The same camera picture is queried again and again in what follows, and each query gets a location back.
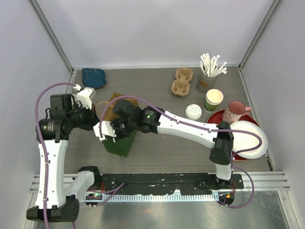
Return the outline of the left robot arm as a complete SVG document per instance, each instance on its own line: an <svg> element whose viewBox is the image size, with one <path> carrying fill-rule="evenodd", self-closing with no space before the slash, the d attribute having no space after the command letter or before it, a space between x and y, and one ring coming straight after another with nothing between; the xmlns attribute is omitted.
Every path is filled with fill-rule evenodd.
<svg viewBox="0 0 305 229"><path fill-rule="evenodd" d="M50 105L45 110L46 117L39 121L39 191L35 205L27 210L26 218L37 222L75 222L85 192L97 190L102 177L97 166L84 166L78 170L72 183L64 188L64 159L69 135L75 128L91 131L99 119L72 94L52 95Z"/></svg>

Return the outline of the green paper bag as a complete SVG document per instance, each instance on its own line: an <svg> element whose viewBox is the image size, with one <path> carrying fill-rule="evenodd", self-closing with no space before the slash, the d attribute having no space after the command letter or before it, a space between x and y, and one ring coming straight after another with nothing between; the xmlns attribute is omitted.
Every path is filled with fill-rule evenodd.
<svg viewBox="0 0 305 229"><path fill-rule="evenodd" d="M111 96L111 98L107 101L108 103L111 102L113 99L123 96L122 94L116 93L114 92ZM132 98L127 98L125 99L129 102L131 102L133 105L138 106L138 101L136 99L132 99ZM114 114L112 112L112 107L116 104L117 102L114 102L113 104L110 105L110 107L108 107L105 110L105 114L103 116L103 121L112 121L116 118L119 118L117 114ZM93 130L96 134L97 137L100 136L100 131L99 131L99 122L93 127ZM113 140L108 139L108 140L104 140L102 141L105 149L107 150L108 153L111 154L115 154L118 156L122 156L122 157L127 157L129 154L129 151L134 143L135 137L136 137L136 131L133 131L131 133L131 135L127 138L123 138L120 139L119 141L113 142Z"/></svg>

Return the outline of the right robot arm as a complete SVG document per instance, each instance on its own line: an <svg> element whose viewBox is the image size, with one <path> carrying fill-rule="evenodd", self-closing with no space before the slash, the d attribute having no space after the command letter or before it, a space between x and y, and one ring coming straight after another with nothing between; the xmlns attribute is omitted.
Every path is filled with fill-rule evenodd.
<svg viewBox="0 0 305 229"><path fill-rule="evenodd" d="M178 117L163 109L147 106L141 109L130 101L119 100L112 112L117 118L111 121L116 140L127 138L134 131L144 134L168 134L195 141L211 150L209 159L215 164L216 185L227 188L231 185L234 137L225 132L230 125L221 122L219 125L206 124Z"/></svg>

